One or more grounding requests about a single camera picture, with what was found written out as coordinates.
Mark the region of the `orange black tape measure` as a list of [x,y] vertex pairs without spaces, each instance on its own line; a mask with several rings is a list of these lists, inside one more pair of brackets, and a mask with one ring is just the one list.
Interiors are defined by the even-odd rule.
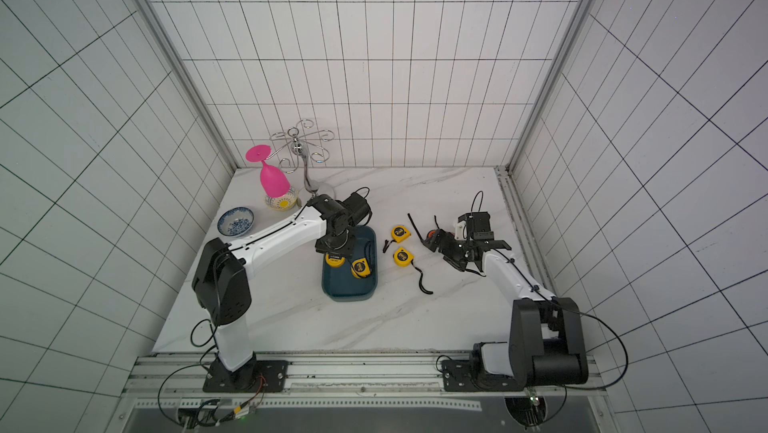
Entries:
[[409,222],[410,222],[410,224],[412,226],[413,232],[416,234],[416,236],[419,239],[420,243],[424,247],[429,249],[430,251],[435,252],[437,250],[437,246],[436,246],[435,240],[433,239],[433,237],[434,237],[434,230],[429,230],[425,234],[423,234],[419,230],[415,220],[413,219],[413,217],[411,216],[410,213],[407,214],[407,217],[408,217]]

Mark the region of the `yellow tape measure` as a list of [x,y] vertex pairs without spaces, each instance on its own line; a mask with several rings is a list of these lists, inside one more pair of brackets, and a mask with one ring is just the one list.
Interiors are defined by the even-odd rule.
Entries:
[[325,263],[331,268],[339,268],[344,265],[346,259],[343,256],[327,253]]
[[393,254],[394,262],[402,268],[412,267],[418,274],[418,287],[420,291],[425,295],[433,295],[434,292],[427,289],[424,285],[424,271],[418,267],[415,263],[414,255],[407,249],[399,247]]
[[350,269],[352,275],[357,279],[367,278],[372,274],[372,269],[365,257],[354,260],[351,263]]
[[382,252],[386,253],[390,246],[400,244],[411,236],[411,232],[404,225],[396,225],[391,230],[391,238],[384,242]]

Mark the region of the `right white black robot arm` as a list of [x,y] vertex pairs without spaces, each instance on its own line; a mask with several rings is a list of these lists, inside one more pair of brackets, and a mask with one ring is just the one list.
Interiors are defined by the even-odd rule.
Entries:
[[495,237],[489,213],[465,213],[453,232],[437,227],[422,243],[455,269],[490,279],[511,306],[507,340],[479,342],[466,360],[438,362],[445,391],[516,392],[588,381],[578,306],[518,264],[508,242]]

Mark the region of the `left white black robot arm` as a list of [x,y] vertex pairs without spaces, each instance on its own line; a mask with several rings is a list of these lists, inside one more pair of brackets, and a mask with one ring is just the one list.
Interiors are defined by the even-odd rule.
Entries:
[[246,314],[257,271],[309,242],[330,267],[360,263],[368,271],[367,258],[355,249],[358,226],[371,217],[367,199],[358,192],[343,201],[321,194],[260,232],[232,243],[214,238],[204,245],[191,287],[209,315],[217,360],[226,372],[238,373],[255,363]]

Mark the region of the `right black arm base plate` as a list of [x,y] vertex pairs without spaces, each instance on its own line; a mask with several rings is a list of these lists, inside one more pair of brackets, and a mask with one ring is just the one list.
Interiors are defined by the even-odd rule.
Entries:
[[513,377],[488,373],[478,362],[443,358],[437,365],[446,392],[519,392],[524,389]]

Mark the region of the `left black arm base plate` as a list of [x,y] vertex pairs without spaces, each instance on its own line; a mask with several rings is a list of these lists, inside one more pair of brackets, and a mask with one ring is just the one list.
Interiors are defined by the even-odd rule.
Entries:
[[288,361],[257,360],[252,357],[235,371],[225,368],[220,359],[208,367],[203,385],[205,393],[279,393],[284,390]]

